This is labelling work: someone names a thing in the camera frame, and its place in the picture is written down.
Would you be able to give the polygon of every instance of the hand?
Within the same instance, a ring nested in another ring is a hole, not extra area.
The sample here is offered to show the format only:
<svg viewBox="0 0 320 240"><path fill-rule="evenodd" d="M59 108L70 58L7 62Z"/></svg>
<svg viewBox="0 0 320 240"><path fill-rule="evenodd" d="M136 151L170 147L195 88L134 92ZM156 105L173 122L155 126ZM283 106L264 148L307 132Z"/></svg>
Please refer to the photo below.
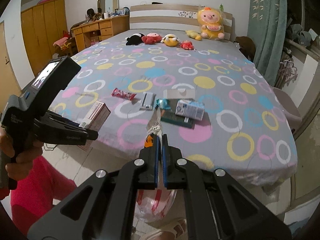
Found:
<svg viewBox="0 0 320 240"><path fill-rule="evenodd" d="M33 160L42 154L43 143L35 140L33 147L20 153L16 161L17 163L8 163L5 169L9 178L14 180L22 180L26 178L32 169ZM0 150L9 157L14 157L14 149L12 140L7 136L5 130L0 127Z"/></svg>

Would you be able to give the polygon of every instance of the black plush toy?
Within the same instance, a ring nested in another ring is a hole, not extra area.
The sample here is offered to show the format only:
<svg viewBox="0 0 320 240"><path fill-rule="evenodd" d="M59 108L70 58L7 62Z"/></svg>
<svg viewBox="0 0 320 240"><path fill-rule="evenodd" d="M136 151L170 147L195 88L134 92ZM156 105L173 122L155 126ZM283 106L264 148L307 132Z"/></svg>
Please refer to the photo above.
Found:
<svg viewBox="0 0 320 240"><path fill-rule="evenodd" d="M143 36L144 35L142 33L135 33L130 38L125 38L125 40L127 41L126 45L139 45L140 43L142 43L141 38Z"/></svg>

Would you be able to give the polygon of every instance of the device screen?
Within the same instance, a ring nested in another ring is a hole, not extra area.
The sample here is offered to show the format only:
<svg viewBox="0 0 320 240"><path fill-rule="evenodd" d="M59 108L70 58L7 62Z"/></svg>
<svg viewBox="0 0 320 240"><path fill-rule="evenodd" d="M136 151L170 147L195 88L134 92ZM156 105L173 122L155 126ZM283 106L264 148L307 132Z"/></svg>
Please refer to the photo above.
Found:
<svg viewBox="0 0 320 240"><path fill-rule="evenodd" d="M44 70L41 71L41 73L36 77L35 81L32 83L32 86L35 89L39 89L42 84L44 83L45 79L47 78L47 76L49 76L49 74L52 72L52 70L54 70L54 68L56 67L56 65L59 64L60 61L56 61L56 62L51 62L49 63Z"/></svg>

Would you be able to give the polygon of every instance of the red snack wrapper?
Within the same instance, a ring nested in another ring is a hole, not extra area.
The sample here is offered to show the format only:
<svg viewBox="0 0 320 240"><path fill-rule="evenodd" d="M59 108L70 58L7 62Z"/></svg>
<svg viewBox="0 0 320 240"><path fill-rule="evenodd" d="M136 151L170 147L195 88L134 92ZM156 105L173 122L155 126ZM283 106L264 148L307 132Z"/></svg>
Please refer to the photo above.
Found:
<svg viewBox="0 0 320 240"><path fill-rule="evenodd" d="M134 93L122 91L122 90L119 90L118 88L115 88L111 95L113 97L125 98L128 100L132 100L136 96L136 94Z"/></svg>

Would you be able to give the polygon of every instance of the yellow circle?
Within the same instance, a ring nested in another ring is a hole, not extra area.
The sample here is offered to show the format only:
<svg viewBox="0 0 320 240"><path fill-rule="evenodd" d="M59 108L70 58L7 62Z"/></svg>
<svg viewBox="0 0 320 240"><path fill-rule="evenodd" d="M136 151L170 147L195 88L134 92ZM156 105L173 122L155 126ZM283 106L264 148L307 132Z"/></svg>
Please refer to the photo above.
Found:
<svg viewBox="0 0 320 240"><path fill-rule="evenodd" d="M86 96L86 95L94 95L94 97L93 97L93 99L92 99L90 102L85 103L85 104L81 104L81 103L80 103L80 100L81 100L84 96ZM77 107L89 106L89 105L93 104L95 101L97 101L97 100L98 100L98 97L99 97L99 95L98 95L97 92L84 93L84 94L82 94L81 96L79 96L79 98L76 100L76 106L77 106Z"/></svg>
<svg viewBox="0 0 320 240"><path fill-rule="evenodd" d="M53 112L59 107L59 106L62 106L62 110L66 109L66 104L65 103L60 103L60 104L57 104L54 108L53 108Z"/></svg>
<svg viewBox="0 0 320 240"><path fill-rule="evenodd" d="M275 123L276 125L275 126L271 126L270 124L267 123L266 121L266 115L270 115L274 120L275 120ZM276 117L268 112L268 111L264 111L262 114L261 114L261 117L262 117L262 120L264 122L264 124L270 129L270 130L273 130L273 131L276 131L279 129L279 123L278 123L278 120L276 119Z"/></svg>
<svg viewBox="0 0 320 240"><path fill-rule="evenodd" d="M203 76L195 77L193 82L197 86L201 88L207 88L207 89L214 88L216 85L216 83L211 78L203 77Z"/></svg>
<svg viewBox="0 0 320 240"><path fill-rule="evenodd" d="M213 68L214 68L215 71L218 71L218 72L221 73L221 74L229 74L229 73L230 73L225 67L214 66ZM218 70L218 68L222 68L222 69L224 69L226 72L223 72L223 71L221 71L221 70Z"/></svg>
<svg viewBox="0 0 320 240"><path fill-rule="evenodd" d="M232 149L232 143L233 143L234 139L236 139L237 137L244 137L244 138L248 139L248 141L250 142L250 150L245 155L241 155L241 156L236 155ZM248 135L244 132L235 133L228 140L227 152L228 152L230 158L235 161L238 161L238 162L245 161L246 159L248 159L252 155L253 151L254 151L254 141L250 135Z"/></svg>
<svg viewBox="0 0 320 240"><path fill-rule="evenodd" d="M214 168L214 164L213 164L212 160L210 160L210 158L208 158L207 156L204 156L201 154L193 154L193 155L188 156L186 159L189 161L192 161L192 162L194 162L194 161L202 162L205 164L205 166L208 169Z"/></svg>
<svg viewBox="0 0 320 240"><path fill-rule="evenodd" d="M151 54L161 54L163 51L159 49L150 50L149 53Z"/></svg>
<svg viewBox="0 0 320 240"><path fill-rule="evenodd" d="M113 66L113 63L105 63L97 66L97 69L108 69L108 68L111 68L112 66Z"/></svg>
<svg viewBox="0 0 320 240"><path fill-rule="evenodd" d="M142 55L143 55L143 54L140 53L140 52L135 52L135 53L130 54L128 57L130 57L130 58L137 58L137 57L141 57Z"/></svg>
<svg viewBox="0 0 320 240"><path fill-rule="evenodd" d="M83 59L83 60L78 61L77 64L80 65L80 64L82 64L82 63L84 63L86 61L87 61L86 59Z"/></svg>
<svg viewBox="0 0 320 240"><path fill-rule="evenodd" d="M255 87L248 83L241 83L240 87L244 92L247 92L250 95L255 95L257 93L257 90L255 89Z"/></svg>
<svg viewBox="0 0 320 240"><path fill-rule="evenodd" d="M111 57L111 59L119 59L125 57L125 54L119 54L119 55L114 55Z"/></svg>
<svg viewBox="0 0 320 240"><path fill-rule="evenodd" d="M241 68L238 67L238 66L236 66L236 65L230 64L230 65L228 65L228 67L231 68L232 70L235 70L235 71L241 71Z"/></svg>
<svg viewBox="0 0 320 240"><path fill-rule="evenodd" d="M214 54L219 54L219 53L220 53L220 52L218 52L218 51L211 50L211 49L208 49L208 52L211 52L211 53L214 53Z"/></svg>
<svg viewBox="0 0 320 240"><path fill-rule="evenodd" d="M145 89L141 89L141 90L133 89L132 86L133 86L134 84L136 84L136 83L139 83L139 82L145 82L145 83L147 83L147 84L148 84L148 87L145 88ZM151 81L149 81L149 80L144 80L144 79L139 79L139 80L136 80L136 81L131 82L131 83L129 84L129 86L128 86L128 90L129 90L130 92L133 92L133 93L141 93L141 92L144 92L144 91L148 91L149 89L152 88L152 86L153 86L153 83L152 83Z"/></svg>
<svg viewBox="0 0 320 240"><path fill-rule="evenodd" d="M199 68L198 65L204 65L204 66L206 66L207 68ZM211 69L210 66L208 66L207 64L204 64L204 63L196 63L196 64L195 64L195 67L196 67L197 69L201 69L201 70L205 70L205 71L208 71L208 70Z"/></svg>
<svg viewBox="0 0 320 240"><path fill-rule="evenodd" d="M136 67L138 68L149 68L149 67L154 67L156 63L153 61L142 61L136 64Z"/></svg>

